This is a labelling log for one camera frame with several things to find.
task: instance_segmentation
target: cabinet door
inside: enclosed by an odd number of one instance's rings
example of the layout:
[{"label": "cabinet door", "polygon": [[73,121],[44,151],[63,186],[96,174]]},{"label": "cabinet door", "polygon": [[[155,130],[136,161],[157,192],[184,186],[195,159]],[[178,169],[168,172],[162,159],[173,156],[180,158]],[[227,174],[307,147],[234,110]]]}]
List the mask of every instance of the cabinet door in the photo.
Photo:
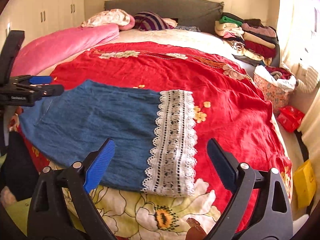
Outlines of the cabinet door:
[{"label": "cabinet door", "polygon": [[64,30],[73,26],[72,0],[58,0],[59,29]]},{"label": "cabinet door", "polygon": [[44,35],[59,30],[58,0],[42,0]]},{"label": "cabinet door", "polygon": [[8,25],[8,9],[4,8],[0,17],[0,50],[4,45],[5,39],[7,38],[7,25]]},{"label": "cabinet door", "polygon": [[10,0],[6,9],[6,25],[10,24],[11,30],[24,30],[25,27],[25,0]]},{"label": "cabinet door", "polygon": [[41,0],[22,0],[22,2],[24,4],[23,17],[26,36],[23,45],[26,45],[44,34],[44,15],[41,13],[43,11]]},{"label": "cabinet door", "polygon": [[84,21],[84,0],[73,0],[73,26],[78,27]]}]

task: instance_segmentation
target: window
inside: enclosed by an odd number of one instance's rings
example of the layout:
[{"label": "window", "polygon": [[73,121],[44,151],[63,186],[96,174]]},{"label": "window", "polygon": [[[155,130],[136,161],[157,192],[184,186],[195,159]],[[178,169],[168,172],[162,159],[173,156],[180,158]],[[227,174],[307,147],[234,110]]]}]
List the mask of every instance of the window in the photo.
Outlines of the window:
[{"label": "window", "polygon": [[314,68],[320,70],[319,54],[320,54],[320,12],[314,8],[312,0],[303,0],[306,2],[306,11],[313,10],[314,13],[310,14],[309,21],[312,23],[312,28],[310,29],[310,39],[305,46],[305,51],[301,56],[301,59]]}]

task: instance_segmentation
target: gray headboard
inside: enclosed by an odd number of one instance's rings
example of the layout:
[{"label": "gray headboard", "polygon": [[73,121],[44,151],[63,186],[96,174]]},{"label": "gray headboard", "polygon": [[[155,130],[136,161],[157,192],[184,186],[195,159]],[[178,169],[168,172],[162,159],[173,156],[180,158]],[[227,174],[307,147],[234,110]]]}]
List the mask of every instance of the gray headboard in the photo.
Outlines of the gray headboard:
[{"label": "gray headboard", "polygon": [[214,34],[214,22],[221,18],[223,2],[207,0],[111,0],[105,10],[122,9],[131,15],[151,11],[162,18],[178,18],[179,25],[198,26],[202,32]]}]

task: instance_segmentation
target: yellow box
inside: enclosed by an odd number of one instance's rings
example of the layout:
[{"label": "yellow box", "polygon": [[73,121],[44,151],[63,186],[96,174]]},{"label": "yellow box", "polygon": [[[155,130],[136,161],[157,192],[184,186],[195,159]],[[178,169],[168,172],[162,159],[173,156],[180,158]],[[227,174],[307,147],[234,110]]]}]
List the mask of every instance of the yellow box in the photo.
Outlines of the yellow box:
[{"label": "yellow box", "polygon": [[293,184],[298,195],[298,208],[310,205],[316,193],[316,179],[310,160],[294,172]]}]

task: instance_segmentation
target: laundry basket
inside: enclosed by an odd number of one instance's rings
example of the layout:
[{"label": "laundry basket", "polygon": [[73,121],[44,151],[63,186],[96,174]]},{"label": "laundry basket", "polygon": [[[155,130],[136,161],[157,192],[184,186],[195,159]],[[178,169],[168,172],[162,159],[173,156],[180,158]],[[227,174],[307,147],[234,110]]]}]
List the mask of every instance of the laundry basket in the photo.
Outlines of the laundry basket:
[{"label": "laundry basket", "polygon": [[293,90],[284,89],[277,84],[277,81],[268,73],[267,70],[259,71],[259,68],[265,68],[263,66],[257,66],[254,71],[254,83],[263,92],[265,99],[270,100],[273,106],[273,113],[278,116],[280,108],[287,106],[289,103],[290,94]]}]

